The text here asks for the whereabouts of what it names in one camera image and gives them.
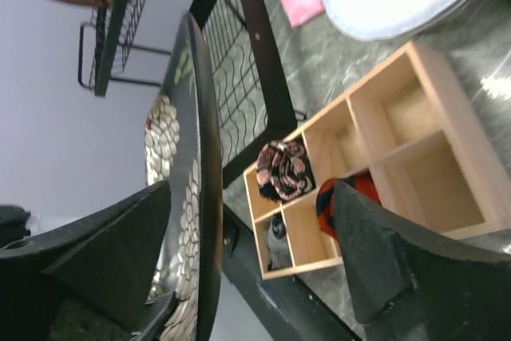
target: folded scarf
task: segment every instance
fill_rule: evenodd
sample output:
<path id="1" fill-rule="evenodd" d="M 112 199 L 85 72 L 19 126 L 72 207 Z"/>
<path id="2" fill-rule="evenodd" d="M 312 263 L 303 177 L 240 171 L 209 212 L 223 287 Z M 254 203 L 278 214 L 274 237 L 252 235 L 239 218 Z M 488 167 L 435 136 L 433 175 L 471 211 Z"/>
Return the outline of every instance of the folded scarf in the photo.
<path id="1" fill-rule="evenodd" d="M 332 208 L 334 206 L 334 186 L 337 180 L 339 179 L 328 179 L 319 188 L 318 196 L 316 197 L 316 215 L 318 216 L 319 227 L 321 230 L 339 241 L 337 232 L 335 231 L 332 212 Z M 370 173 L 365 172 L 340 180 L 344 181 L 346 184 L 350 185 L 352 188 L 356 189 L 363 195 L 366 195 L 378 204 L 381 204 Z"/>
<path id="2" fill-rule="evenodd" d="M 259 194 L 272 201 L 286 202 L 315 188 L 305 147 L 298 141 L 272 141 L 257 159 Z"/>

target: metal grid rack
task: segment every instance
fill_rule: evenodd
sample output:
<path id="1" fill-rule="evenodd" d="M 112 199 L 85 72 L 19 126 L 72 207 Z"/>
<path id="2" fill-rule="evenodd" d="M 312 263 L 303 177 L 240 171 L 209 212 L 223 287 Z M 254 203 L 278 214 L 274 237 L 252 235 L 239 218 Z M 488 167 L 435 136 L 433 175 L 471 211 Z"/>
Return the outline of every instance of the metal grid rack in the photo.
<path id="1" fill-rule="evenodd" d="M 216 0 L 203 28 L 222 139 L 224 188 L 297 126 L 264 0 Z"/>

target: white wall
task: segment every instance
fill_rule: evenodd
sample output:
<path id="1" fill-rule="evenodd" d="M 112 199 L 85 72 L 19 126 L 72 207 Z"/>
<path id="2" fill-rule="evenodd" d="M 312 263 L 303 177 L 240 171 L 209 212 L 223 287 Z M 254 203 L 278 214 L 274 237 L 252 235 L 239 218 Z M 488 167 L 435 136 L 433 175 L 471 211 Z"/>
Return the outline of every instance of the white wall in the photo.
<path id="1" fill-rule="evenodd" d="M 137 42 L 171 50 L 191 4 L 148 0 Z M 143 128 L 156 89 L 113 83 L 100 99 L 78 85 L 78 28 L 90 9 L 49 0 L 0 7 L 0 202 L 84 216 L 143 188 Z M 166 64 L 134 54 L 128 74 L 160 80 Z"/>

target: wooden cubby organizer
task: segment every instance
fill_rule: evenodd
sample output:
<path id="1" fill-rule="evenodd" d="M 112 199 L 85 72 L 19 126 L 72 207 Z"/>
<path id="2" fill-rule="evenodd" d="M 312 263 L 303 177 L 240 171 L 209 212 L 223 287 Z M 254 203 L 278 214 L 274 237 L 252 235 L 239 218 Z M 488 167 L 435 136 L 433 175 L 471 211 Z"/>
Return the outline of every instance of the wooden cubby organizer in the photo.
<path id="1" fill-rule="evenodd" d="M 244 172 L 264 279 L 342 263 L 319 230 L 318 188 L 369 169 L 382 205 L 445 236 L 511 228 L 511 180 L 448 61 L 408 42 L 284 140 L 302 137 L 317 188 L 287 204 L 259 196 L 256 164 Z M 292 268 L 268 272 L 264 237 L 283 213 Z"/>

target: shelf compartment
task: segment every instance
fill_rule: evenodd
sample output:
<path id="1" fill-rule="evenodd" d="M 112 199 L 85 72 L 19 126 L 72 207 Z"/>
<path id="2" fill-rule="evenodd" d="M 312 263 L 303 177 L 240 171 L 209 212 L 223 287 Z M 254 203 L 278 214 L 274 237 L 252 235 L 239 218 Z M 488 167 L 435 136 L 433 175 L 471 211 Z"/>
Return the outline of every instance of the shelf compartment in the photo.
<path id="1" fill-rule="evenodd" d="M 267 200 L 259 194 L 259 185 L 257 184 L 256 177 L 256 165 L 253 165 L 245 170 L 244 179 L 248 196 L 248 207 L 254 221 L 262 219 L 270 212 L 279 210 L 279 203 Z"/>
<path id="2" fill-rule="evenodd" d="M 331 177 L 343 177 L 367 167 L 366 150 L 346 101 L 305 128 L 303 139 L 318 187 Z"/>
<path id="3" fill-rule="evenodd" d="M 384 176 L 386 191 L 392 191 L 394 201 L 382 199 L 386 208 L 435 232 L 485 222 L 443 133 L 395 151 L 379 161 L 374 172 Z"/>
<path id="4" fill-rule="evenodd" d="M 315 204 L 316 196 L 318 196 L 318 187 L 314 188 L 312 191 L 295 198 L 294 200 L 291 200 L 285 204 L 281 204 L 280 207 L 282 210 L 292 208 L 295 205 L 309 205 L 309 204 Z"/>
<path id="5" fill-rule="evenodd" d="M 371 159 L 441 128 L 407 52 L 384 64 L 348 98 Z"/>
<path id="6" fill-rule="evenodd" d="M 326 233 L 321 232 L 319 228 L 315 211 L 315 195 L 302 200 L 301 204 L 284 209 L 283 218 L 286 224 L 291 258 L 296 268 L 328 260 L 333 260 L 335 265 L 342 263 L 339 243 Z"/>
<path id="7" fill-rule="evenodd" d="M 267 245 L 267 231 L 270 229 L 271 219 L 273 216 L 268 217 L 266 220 L 254 223 L 254 237 L 255 245 L 257 247 L 257 254 L 259 257 L 259 267 L 261 270 L 261 276 L 263 279 L 270 279 L 281 276 L 289 276 L 294 274 L 293 267 L 290 265 L 289 268 L 277 269 L 274 271 L 268 271 L 268 267 L 271 263 L 270 250 Z"/>

